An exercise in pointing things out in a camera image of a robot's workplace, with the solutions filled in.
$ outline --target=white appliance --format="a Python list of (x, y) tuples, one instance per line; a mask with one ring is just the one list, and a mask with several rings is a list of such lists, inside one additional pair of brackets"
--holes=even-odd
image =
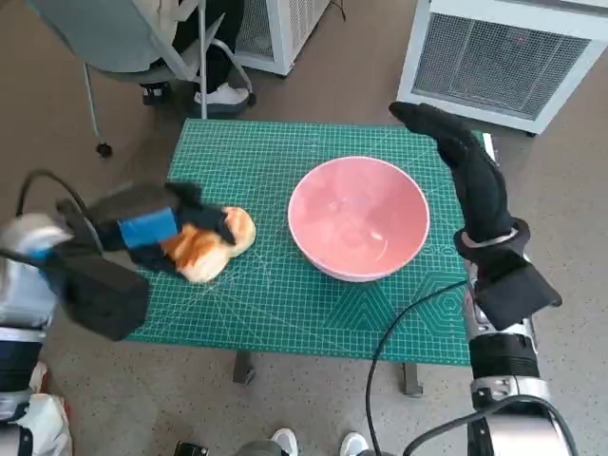
[(605, 0), (419, 0), (397, 100), (539, 134), (608, 42)]
[(245, 0), (238, 61), (287, 76), (329, 4), (330, 0)]

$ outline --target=table leg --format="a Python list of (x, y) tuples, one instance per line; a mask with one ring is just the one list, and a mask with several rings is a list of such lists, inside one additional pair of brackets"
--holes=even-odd
[(422, 397), (422, 385), (418, 383), (418, 365), (403, 363), (403, 393), (410, 397)]
[(256, 368), (252, 361), (251, 352), (245, 350), (237, 351), (232, 381), (241, 385), (249, 385), (255, 376)]

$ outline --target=chair wheel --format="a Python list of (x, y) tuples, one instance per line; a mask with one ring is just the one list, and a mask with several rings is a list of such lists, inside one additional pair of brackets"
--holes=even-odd
[(105, 142), (97, 144), (95, 151), (102, 157), (102, 159), (109, 159), (112, 156), (112, 147), (107, 145)]

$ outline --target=pink bowl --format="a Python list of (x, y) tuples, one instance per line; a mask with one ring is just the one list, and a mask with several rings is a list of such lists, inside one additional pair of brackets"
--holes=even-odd
[(396, 166), (368, 157), (317, 166), (295, 188), (287, 216), (311, 263), (349, 282), (403, 268), (424, 245), (429, 227), (418, 184)]

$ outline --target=chair leg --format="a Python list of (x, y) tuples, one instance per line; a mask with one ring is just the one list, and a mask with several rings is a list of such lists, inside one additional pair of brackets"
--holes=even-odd
[(249, 90), (249, 93), (253, 94), (254, 86), (251, 83), (251, 79), (249, 79), (249, 76), (247, 76), (247, 73), (243, 69), (242, 65), (237, 61), (237, 58), (235, 57), (235, 54), (233, 53), (233, 51), (230, 50), (230, 48), (223, 41), (220, 41), (218, 38), (214, 38), (211, 41), (211, 46), (217, 46), (218, 48), (220, 48), (221, 50), (224, 51), (224, 53), (228, 56), (228, 58), (232, 62), (232, 65), (237, 69), (238, 74), (240, 74), (240, 77), (243, 79), (243, 81), (247, 85), (247, 90)]
[(102, 138), (102, 135), (99, 133), (99, 126), (97, 125), (97, 115), (95, 113), (95, 99), (93, 98), (93, 89), (91, 86), (91, 74), (88, 69), (87, 64), (83, 64), (83, 68), (85, 70), (85, 85), (86, 85), (86, 95), (88, 97), (88, 110), (91, 115), (91, 122), (93, 123), (93, 132), (97, 137), (97, 147), (95, 150), (99, 155), (101, 155), (104, 159), (107, 159), (112, 155), (112, 147), (110, 147)]
[(199, 0), (199, 44), (200, 44), (200, 118), (207, 119), (207, 50), (205, 47), (206, 0)]

